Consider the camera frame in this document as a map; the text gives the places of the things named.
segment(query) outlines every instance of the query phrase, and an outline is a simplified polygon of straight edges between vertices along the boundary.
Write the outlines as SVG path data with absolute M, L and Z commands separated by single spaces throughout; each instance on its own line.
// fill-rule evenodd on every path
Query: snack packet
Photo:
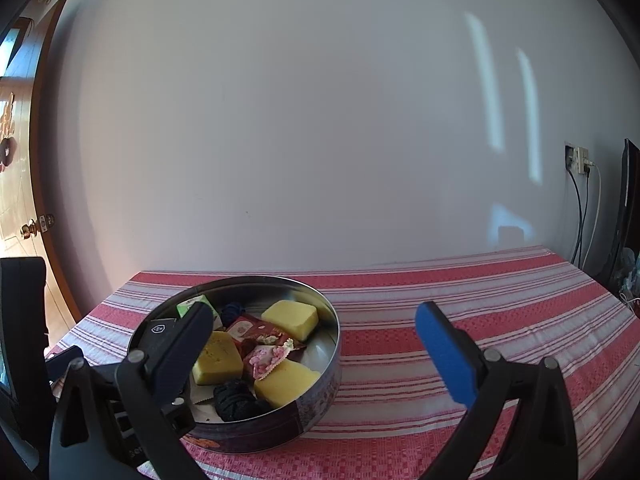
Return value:
M 213 330 L 224 330 L 224 327 L 222 326 L 222 320 L 220 319 L 220 314 L 218 314 L 218 311 L 213 308 L 213 305 L 209 303 L 209 300 L 204 294 L 196 296 L 195 298 L 191 298 L 190 300 L 185 300 L 182 303 L 178 303 L 175 306 L 176 310 L 178 311 L 178 315 L 180 317 L 184 317 L 191 306 L 197 301 L 201 301 L 202 303 L 206 304 L 213 312 Z
M 251 352 L 256 345 L 282 346 L 288 339 L 291 339 L 293 341 L 293 350 L 305 348 L 306 346 L 293 339 L 273 323 L 257 319 L 251 314 L 238 316 L 226 331 L 238 346 L 240 357 L 242 358 Z
M 244 369 L 255 381 L 265 378 L 293 350 L 293 339 L 284 345 L 258 345 L 244 358 Z

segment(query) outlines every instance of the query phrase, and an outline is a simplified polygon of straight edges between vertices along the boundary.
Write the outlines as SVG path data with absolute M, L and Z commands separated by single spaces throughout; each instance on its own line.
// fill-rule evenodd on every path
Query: white cable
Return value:
M 624 295 L 624 293 L 620 292 L 620 296 L 622 296 L 622 303 L 624 304 L 624 306 L 626 306 L 627 308 L 631 309 L 631 312 L 634 311 L 633 306 L 629 306 L 630 303 L 633 303 L 634 301 L 640 300 L 640 298 L 631 298 L 630 300 L 628 300 L 626 298 L 626 296 Z
M 596 234 L 596 227 L 598 225 L 598 215 L 600 213 L 600 191 L 602 190 L 602 176 L 600 174 L 600 168 L 597 164 L 591 163 L 590 166 L 593 166 L 598 172 L 598 207 L 596 208 L 596 219 L 593 222 L 593 231 L 591 231 L 591 240 L 589 240 L 589 247 L 587 247 L 587 252 L 584 255 L 584 260 L 582 261 L 582 268 L 584 269 L 584 264 L 587 262 L 587 256 L 589 256 L 589 250 L 591 249 L 591 244 L 593 243 L 593 235 Z

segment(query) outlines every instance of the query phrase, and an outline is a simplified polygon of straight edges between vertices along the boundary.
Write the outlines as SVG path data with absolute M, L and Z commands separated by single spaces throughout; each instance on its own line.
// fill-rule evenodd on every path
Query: round tin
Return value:
M 248 314 L 258 318 L 278 300 L 315 306 L 318 309 L 318 327 L 305 341 L 306 348 L 300 362 L 322 375 L 296 400 L 247 420 L 222 422 L 210 402 L 190 402 L 196 427 L 184 437 L 185 440 L 212 451 L 249 453 L 279 446 L 308 431 L 327 412 L 340 385 L 340 323 L 333 305 L 314 288 L 287 278 L 235 276 L 215 280 L 188 288 L 153 309 L 134 332 L 127 351 L 137 347 L 149 321 L 178 319 L 176 305 L 201 294 L 218 308 L 238 301 Z M 190 398 L 188 390 L 185 397 Z

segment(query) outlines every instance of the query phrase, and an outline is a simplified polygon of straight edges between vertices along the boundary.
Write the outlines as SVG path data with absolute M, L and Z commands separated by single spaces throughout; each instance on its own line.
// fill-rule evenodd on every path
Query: blue gripper pad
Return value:
M 449 395 L 470 409 L 478 396 L 478 367 L 482 366 L 482 361 L 465 347 L 463 334 L 433 301 L 418 306 L 415 331 L 442 376 Z

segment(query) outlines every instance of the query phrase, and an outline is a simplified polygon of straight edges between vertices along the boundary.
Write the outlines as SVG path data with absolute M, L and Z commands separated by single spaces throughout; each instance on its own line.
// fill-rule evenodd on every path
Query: green package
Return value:
M 209 305 L 209 308 L 213 312 L 213 330 L 222 328 L 222 320 L 220 319 L 220 314 L 218 314 L 218 311 L 213 308 L 213 305 L 209 303 L 209 300 L 204 294 L 196 296 L 195 298 L 191 298 L 190 300 L 183 301 L 182 303 L 178 303 L 178 305 L 176 305 L 176 310 L 178 311 L 180 317 L 184 317 L 187 311 L 191 308 L 191 305 L 196 303 L 197 301 L 201 301 L 202 303 Z

